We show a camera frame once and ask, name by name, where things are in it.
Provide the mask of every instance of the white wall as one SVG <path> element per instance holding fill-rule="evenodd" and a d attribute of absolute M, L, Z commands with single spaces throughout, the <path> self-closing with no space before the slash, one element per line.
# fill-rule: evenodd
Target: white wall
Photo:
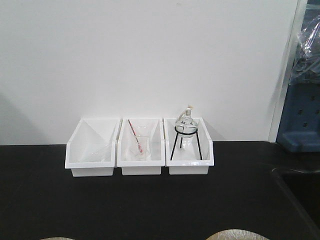
<path fill-rule="evenodd" d="M 1 0 L 0 144 L 65 144 L 81 117 L 174 117 L 268 140 L 297 0 Z"/>

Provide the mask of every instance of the metal ring stand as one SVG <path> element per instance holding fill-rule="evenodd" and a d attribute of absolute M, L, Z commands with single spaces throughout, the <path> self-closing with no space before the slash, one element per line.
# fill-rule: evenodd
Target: metal ring stand
<path fill-rule="evenodd" d="M 197 143 L 198 143 L 200 160 L 202 160 L 200 142 L 199 142 L 199 137 L 198 137 L 198 129 L 196 129 L 196 130 L 195 130 L 194 132 L 192 132 L 192 133 L 183 133 L 183 132 L 180 132 L 180 131 L 178 131 L 178 130 L 176 129 L 176 127 L 174 127 L 174 130 L 176 131 L 176 136 L 175 136 L 175 140 L 174 140 L 174 144 L 173 144 L 173 149 L 172 149 L 170 161 L 172 161 L 172 157 L 174 156 L 174 152 L 175 152 L 175 148 L 176 148 L 176 143 L 177 143 L 178 135 L 179 135 L 179 134 L 180 134 L 180 135 L 185 135 L 185 136 L 190 136 L 190 135 L 196 134 L 196 141 L 197 141 Z M 181 137 L 180 148 L 182 147 L 182 138 L 183 138 L 183 137 Z"/>

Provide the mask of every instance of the glassware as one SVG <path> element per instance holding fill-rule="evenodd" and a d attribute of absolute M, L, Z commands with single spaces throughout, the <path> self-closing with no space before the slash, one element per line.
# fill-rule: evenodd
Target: glassware
<path fill-rule="evenodd" d="M 180 137 L 183 138 L 191 138 L 198 129 L 198 124 L 196 121 L 193 120 L 191 117 L 191 108 L 188 107 L 180 117 L 175 121 L 175 129 L 183 134 L 190 134 L 190 135 L 183 135 L 179 134 Z"/>

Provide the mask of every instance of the tripod leg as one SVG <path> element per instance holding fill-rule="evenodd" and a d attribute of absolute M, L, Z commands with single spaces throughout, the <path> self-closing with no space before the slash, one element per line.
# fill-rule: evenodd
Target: tripod leg
<path fill-rule="evenodd" d="M 200 142 L 199 142 L 198 132 L 196 132 L 196 140 L 197 140 L 197 142 L 198 142 L 198 148 L 199 148 L 199 153 L 200 153 L 200 160 L 202 160 L 202 155 L 201 155 L 201 148 L 200 148 Z"/>
<path fill-rule="evenodd" d="M 174 156 L 174 151 L 175 151 L 175 148 L 176 148 L 177 139 L 178 139 L 178 133 L 176 133 L 176 136 L 175 136 L 175 140 L 174 140 L 174 144 L 173 144 L 173 149 L 172 149 L 170 161 L 172 160 L 172 157 Z"/>

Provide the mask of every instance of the white plastic bin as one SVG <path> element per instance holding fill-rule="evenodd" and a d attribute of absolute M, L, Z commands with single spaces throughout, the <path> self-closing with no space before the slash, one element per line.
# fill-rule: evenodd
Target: white plastic bin
<path fill-rule="evenodd" d="M 214 165 L 214 150 L 213 142 L 205 122 L 201 117 L 194 117 L 193 120 L 198 123 L 198 136 L 202 160 L 200 160 L 196 134 L 190 138 L 183 138 L 182 148 L 180 148 L 181 137 L 178 137 L 173 158 L 170 160 L 177 135 L 177 132 L 175 131 L 176 120 L 177 118 L 172 117 L 163 119 L 165 133 L 165 161 L 166 166 L 169 167 L 169 174 L 208 174 L 209 166 Z"/>
<path fill-rule="evenodd" d="M 120 118 L 83 118 L 66 145 L 65 168 L 74 177 L 112 176 Z"/>
<path fill-rule="evenodd" d="M 166 164 L 162 118 L 129 120 L 136 137 L 143 137 L 137 140 L 128 118 L 123 119 L 117 144 L 116 165 L 121 167 L 122 175 L 160 175 L 161 167 Z"/>

